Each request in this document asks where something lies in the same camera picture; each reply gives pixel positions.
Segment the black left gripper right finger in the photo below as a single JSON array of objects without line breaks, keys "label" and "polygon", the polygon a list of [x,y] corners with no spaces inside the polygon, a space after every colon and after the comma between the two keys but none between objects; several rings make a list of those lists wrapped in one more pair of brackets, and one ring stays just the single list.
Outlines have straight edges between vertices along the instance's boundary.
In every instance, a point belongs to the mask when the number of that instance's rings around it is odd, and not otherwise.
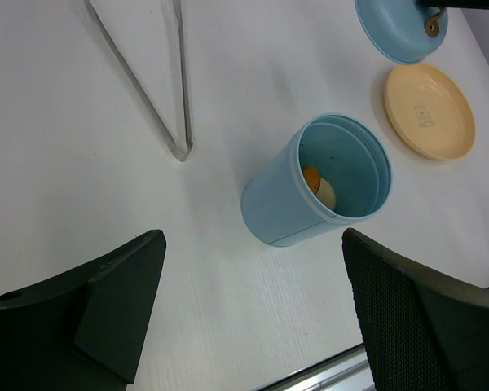
[{"label": "black left gripper right finger", "polygon": [[342,253],[377,390],[489,390],[489,288],[348,228]]}]

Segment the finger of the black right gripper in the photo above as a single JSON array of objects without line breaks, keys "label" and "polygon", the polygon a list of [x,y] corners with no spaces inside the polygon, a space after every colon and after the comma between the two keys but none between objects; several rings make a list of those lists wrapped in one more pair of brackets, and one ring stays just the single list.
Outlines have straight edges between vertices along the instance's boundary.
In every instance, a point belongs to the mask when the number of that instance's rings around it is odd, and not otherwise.
[{"label": "finger of the black right gripper", "polygon": [[489,0],[417,0],[422,7],[489,9]]}]

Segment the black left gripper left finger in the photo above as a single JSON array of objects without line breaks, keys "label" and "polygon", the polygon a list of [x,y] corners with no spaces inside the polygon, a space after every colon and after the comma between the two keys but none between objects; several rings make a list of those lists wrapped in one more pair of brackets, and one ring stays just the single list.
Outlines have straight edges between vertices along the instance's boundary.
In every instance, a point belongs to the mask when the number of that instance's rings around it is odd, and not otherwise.
[{"label": "black left gripper left finger", "polygon": [[0,296],[0,390],[133,384],[165,261],[163,231]]}]

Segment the light blue round lid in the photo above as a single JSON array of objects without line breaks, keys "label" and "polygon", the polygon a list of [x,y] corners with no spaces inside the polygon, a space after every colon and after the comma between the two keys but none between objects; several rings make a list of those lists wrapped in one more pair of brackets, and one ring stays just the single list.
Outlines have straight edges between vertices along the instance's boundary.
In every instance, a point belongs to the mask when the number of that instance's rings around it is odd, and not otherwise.
[{"label": "light blue round lid", "polygon": [[355,10],[372,44],[398,64],[418,64],[434,53],[447,35],[447,9],[417,1],[356,0]]}]

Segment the green round macaron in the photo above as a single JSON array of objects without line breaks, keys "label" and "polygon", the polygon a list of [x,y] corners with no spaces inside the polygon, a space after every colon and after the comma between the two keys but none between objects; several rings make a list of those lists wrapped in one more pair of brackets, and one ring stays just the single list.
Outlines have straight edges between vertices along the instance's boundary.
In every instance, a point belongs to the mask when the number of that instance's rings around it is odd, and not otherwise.
[{"label": "green round macaron", "polygon": [[320,179],[319,190],[316,193],[317,199],[328,209],[334,210],[337,205],[336,193],[332,185],[324,178]]}]

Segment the light blue cylindrical container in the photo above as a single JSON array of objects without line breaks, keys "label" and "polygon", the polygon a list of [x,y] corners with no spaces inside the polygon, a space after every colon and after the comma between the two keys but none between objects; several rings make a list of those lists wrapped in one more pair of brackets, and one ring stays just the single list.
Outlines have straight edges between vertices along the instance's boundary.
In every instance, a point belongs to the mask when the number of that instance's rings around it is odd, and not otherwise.
[{"label": "light blue cylindrical container", "polygon": [[[333,187],[335,209],[311,191],[306,167]],[[287,247],[367,220],[384,206],[391,184],[390,159],[378,137],[350,116],[327,113],[307,122],[248,182],[240,209],[256,238]]]}]

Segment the orange yellow fried piece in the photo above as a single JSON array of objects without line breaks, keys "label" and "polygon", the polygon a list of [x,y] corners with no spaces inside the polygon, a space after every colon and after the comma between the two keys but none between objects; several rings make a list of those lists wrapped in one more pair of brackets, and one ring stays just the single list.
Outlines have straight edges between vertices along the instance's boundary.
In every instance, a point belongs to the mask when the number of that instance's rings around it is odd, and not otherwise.
[{"label": "orange yellow fried piece", "polygon": [[302,175],[306,181],[306,185],[310,188],[311,192],[316,195],[320,189],[321,181],[319,170],[315,167],[304,167],[302,169]]}]

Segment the metal serving tongs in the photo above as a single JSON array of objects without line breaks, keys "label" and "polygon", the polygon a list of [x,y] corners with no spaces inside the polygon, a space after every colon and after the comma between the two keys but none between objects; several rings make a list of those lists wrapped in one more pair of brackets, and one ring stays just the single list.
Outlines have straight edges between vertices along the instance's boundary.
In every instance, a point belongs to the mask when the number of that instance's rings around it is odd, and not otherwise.
[{"label": "metal serving tongs", "polygon": [[84,1],[100,52],[156,140],[178,162],[194,146],[180,1]]}]

